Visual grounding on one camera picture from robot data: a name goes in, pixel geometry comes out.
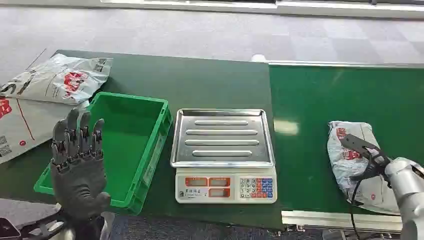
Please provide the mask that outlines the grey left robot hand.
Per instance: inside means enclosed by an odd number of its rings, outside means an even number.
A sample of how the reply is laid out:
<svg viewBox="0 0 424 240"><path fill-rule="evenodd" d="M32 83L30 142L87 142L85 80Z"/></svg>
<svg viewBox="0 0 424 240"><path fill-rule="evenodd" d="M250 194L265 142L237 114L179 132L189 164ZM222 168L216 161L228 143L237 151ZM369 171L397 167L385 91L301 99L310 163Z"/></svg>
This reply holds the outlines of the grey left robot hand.
<svg viewBox="0 0 424 240"><path fill-rule="evenodd" d="M59 120L52 133L50 176L54 196L72 218L86 220L100 215L111 204L105 191L103 126L98 119L89 127L91 112L75 107Z"/></svg>

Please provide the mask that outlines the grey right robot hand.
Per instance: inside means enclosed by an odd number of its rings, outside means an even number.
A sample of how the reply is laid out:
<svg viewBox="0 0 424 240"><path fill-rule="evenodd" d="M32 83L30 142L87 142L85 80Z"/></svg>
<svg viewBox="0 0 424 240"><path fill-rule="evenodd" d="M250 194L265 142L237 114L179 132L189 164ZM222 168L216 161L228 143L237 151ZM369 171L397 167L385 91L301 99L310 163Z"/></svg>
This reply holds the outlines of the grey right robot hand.
<svg viewBox="0 0 424 240"><path fill-rule="evenodd" d="M340 139L340 143L343 147L359 153L368 160L365 170L361 174L351 176L351 180L361 181L382 176L386 182L389 182L389 178L385 174L385 168L392 159L379 147L352 134L347 134Z"/></svg>

